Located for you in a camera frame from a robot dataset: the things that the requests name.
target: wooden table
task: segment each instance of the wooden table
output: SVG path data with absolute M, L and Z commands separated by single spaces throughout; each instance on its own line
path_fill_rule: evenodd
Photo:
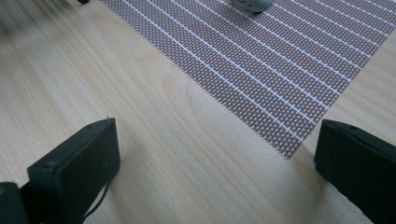
M 121 169 L 86 223 L 370 223 L 315 171 L 319 125 L 286 161 L 99 1 L 5 2 L 0 181 L 109 116 Z M 396 145 L 395 62 L 393 32 L 324 118 Z

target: striped placemat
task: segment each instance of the striped placemat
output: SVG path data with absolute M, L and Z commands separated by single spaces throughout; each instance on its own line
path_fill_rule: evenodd
M 175 65 L 291 157 L 396 25 L 396 3 L 102 0 Z

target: woven placemat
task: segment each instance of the woven placemat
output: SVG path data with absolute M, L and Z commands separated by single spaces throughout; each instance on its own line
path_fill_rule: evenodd
M 396 3 L 102 0 L 285 158 L 396 25 Z

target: gray placemat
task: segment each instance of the gray placemat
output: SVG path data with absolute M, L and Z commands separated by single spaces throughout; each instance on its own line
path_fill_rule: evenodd
M 396 25 L 396 3 L 102 0 L 290 158 Z

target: light wood surface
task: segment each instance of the light wood surface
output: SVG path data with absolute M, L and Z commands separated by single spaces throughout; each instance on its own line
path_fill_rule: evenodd
M 86 223 L 370 223 L 315 171 L 319 125 L 286 161 L 99 1 L 16 2 L 0 1 L 0 181 L 109 116 L 121 168 Z M 393 32 L 324 118 L 396 145 L 395 61 Z

